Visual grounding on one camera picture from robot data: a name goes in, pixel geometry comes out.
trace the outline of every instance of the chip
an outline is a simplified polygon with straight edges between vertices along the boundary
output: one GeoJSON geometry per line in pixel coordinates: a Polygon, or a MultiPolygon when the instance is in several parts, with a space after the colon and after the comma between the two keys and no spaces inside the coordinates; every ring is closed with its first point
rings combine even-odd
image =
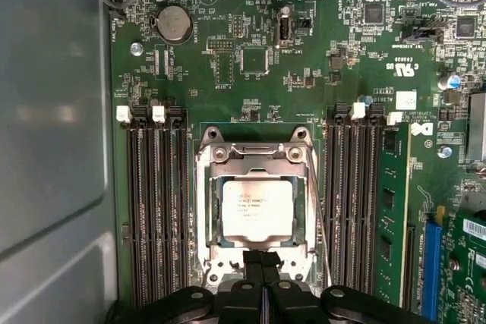
{"type": "Polygon", "coordinates": [[[339,71],[333,72],[329,75],[329,80],[332,84],[340,83],[342,81],[342,75],[339,71]]]}
{"type": "Polygon", "coordinates": [[[329,63],[333,70],[340,70],[344,65],[344,59],[342,56],[331,56],[329,63]]]}
{"type": "Polygon", "coordinates": [[[395,193],[392,192],[391,190],[384,188],[383,189],[383,205],[386,208],[393,210],[394,200],[395,200],[395,193]]]}
{"type": "Polygon", "coordinates": [[[364,5],[364,23],[365,24],[383,24],[383,6],[382,6],[382,4],[365,4],[364,5]]]}
{"type": "Polygon", "coordinates": [[[221,219],[222,234],[230,242],[288,241],[294,221],[292,183],[226,182],[222,187],[221,219]]]}
{"type": "Polygon", "coordinates": [[[260,119],[260,113],[258,110],[250,110],[250,121],[258,121],[260,119]]]}
{"type": "Polygon", "coordinates": [[[314,86],[314,78],[312,76],[306,76],[304,79],[305,86],[313,87],[314,86]]]}
{"type": "Polygon", "coordinates": [[[242,74],[265,74],[268,71],[267,49],[264,47],[245,48],[241,51],[242,74]]]}
{"type": "Polygon", "coordinates": [[[474,38],[476,31],[476,18],[458,17],[456,25],[457,38],[474,38]]]}
{"type": "Polygon", "coordinates": [[[385,131],[383,147],[388,152],[398,153],[398,143],[396,142],[397,131],[385,131]]]}
{"type": "Polygon", "coordinates": [[[392,258],[392,244],[388,240],[388,238],[381,237],[380,248],[381,248],[381,254],[383,255],[383,257],[386,260],[390,261],[391,258],[392,258]]]}

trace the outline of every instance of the screw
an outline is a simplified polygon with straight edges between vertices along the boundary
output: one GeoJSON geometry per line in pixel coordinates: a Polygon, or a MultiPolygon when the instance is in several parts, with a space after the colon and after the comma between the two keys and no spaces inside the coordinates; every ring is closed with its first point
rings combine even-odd
{"type": "Polygon", "coordinates": [[[442,146],[441,148],[439,148],[437,155],[442,159],[448,159],[453,155],[453,149],[449,146],[442,146]]]}
{"type": "Polygon", "coordinates": [[[344,292],[342,292],[338,288],[334,288],[333,290],[331,290],[331,295],[333,295],[334,297],[344,297],[344,292]]]}
{"type": "Polygon", "coordinates": [[[297,161],[302,157],[302,150],[298,147],[292,147],[289,150],[289,157],[293,161],[297,161]]]}
{"type": "Polygon", "coordinates": [[[142,44],[140,42],[133,42],[131,45],[130,45],[130,53],[133,55],[133,56],[142,56],[142,53],[144,53],[144,47],[142,46],[142,44]]]}
{"type": "Polygon", "coordinates": [[[288,281],[281,281],[281,282],[279,283],[279,286],[280,286],[280,288],[285,288],[285,289],[287,289],[287,288],[290,288],[290,286],[291,286],[291,285],[290,285],[290,282],[288,282],[288,281]]]}
{"type": "Polygon", "coordinates": [[[461,269],[461,265],[459,261],[454,258],[449,258],[449,268],[453,271],[459,271],[461,269]]]}
{"type": "Polygon", "coordinates": [[[290,15],[290,7],[288,6],[283,7],[282,9],[280,9],[280,13],[283,16],[288,17],[290,15]]]}
{"type": "Polygon", "coordinates": [[[215,159],[222,161],[226,158],[226,149],[222,147],[215,148],[213,154],[215,159]]]}

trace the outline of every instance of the capacitor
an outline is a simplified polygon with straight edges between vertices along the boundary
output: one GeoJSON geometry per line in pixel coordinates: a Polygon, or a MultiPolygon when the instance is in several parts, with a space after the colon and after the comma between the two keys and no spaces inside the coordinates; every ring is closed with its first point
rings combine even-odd
{"type": "Polygon", "coordinates": [[[192,35],[191,16],[184,8],[170,5],[159,13],[157,29],[167,43],[172,45],[184,43],[192,35]]]}
{"type": "Polygon", "coordinates": [[[457,89],[461,86],[461,77],[458,74],[445,74],[439,79],[439,89],[457,89]]]}

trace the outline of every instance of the mounting screw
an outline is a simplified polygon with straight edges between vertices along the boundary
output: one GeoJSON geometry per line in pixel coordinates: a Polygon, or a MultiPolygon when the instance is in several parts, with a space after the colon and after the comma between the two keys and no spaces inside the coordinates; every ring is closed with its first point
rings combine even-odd
{"type": "Polygon", "coordinates": [[[140,42],[133,42],[130,45],[130,53],[136,57],[142,56],[142,53],[144,53],[144,47],[140,42]]]}
{"type": "Polygon", "coordinates": [[[331,290],[331,295],[333,295],[334,297],[344,297],[344,292],[342,292],[338,288],[334,288],[333,290],[331,290]]]}
{"type": "Polygon", "coordinates": [[[461,269],[461,265],[458,260],[449,258],[449,268],[453,271],[459,271],[461,269]]]}
{"type": "Polygon", "coordinates": [[[449,146],[442,146],[441,148],[439,148],[437,155],[442,159],[448,159],[453,155],[453,149],[449,146]]]}
{"type": "Polygon", "coordinates": [[[291,285],[290,285],[290,282],[288,282],[288,281],[281,281],[281,282],[279,283],[279,287],[280,287],[280,288],[285,288],[285,289],[288,289],[288,288],[290,288],[290,287],[291,287],[291,285]]]}
{"type": "Polygon", "coordinates": [[[214,149],[213,155],[216,161],[224,161],[226,159],[226,149],[217,147],[214,149]]]}
{"type": "Polygon", "coordinates": [[[298,161],[302,158],[302,150],[298,147],[292,147],[289,150],[289,158],[292,161],[298,161]]]}

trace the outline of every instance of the pcie slot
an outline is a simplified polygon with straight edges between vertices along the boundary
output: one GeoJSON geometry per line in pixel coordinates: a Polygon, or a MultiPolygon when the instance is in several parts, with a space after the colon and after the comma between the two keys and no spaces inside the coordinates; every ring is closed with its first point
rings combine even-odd
{"type": "Polygon", "coordinates": [[[359,189],[359,138],[361,129],[358,125],[349,128],[349,156],[348,169],[348,196],[346,207],[346,286],[355,288],[356,275],[356,219],[358,216],[358,189],[359,189]]]}
{"type": "Polygon", "coordinates": [[[405,278],[403,279],[403,309],[412,311],[414,287],[413,265],[415,261],[415,226],[407,226],[405,250],[405,278]]]}

